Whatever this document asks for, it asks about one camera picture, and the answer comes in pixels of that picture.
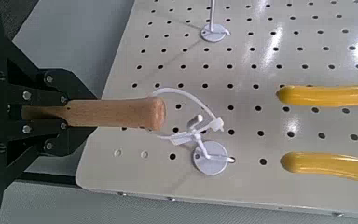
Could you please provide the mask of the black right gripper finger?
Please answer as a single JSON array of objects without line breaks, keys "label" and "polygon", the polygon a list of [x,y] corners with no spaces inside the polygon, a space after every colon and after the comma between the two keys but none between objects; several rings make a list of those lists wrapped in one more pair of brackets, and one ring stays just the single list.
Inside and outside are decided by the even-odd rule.
[{"label": "black right gripper finger", "polygon": [[93,131],[62,119],[0,122],[0,209],[6,188],[38,157],[71,155]]},{"label": "black right gripper finger", "polygon": [[0,106],[66,105],[96,96],[71,71],[37,67],[4,34],[0,16]]}]

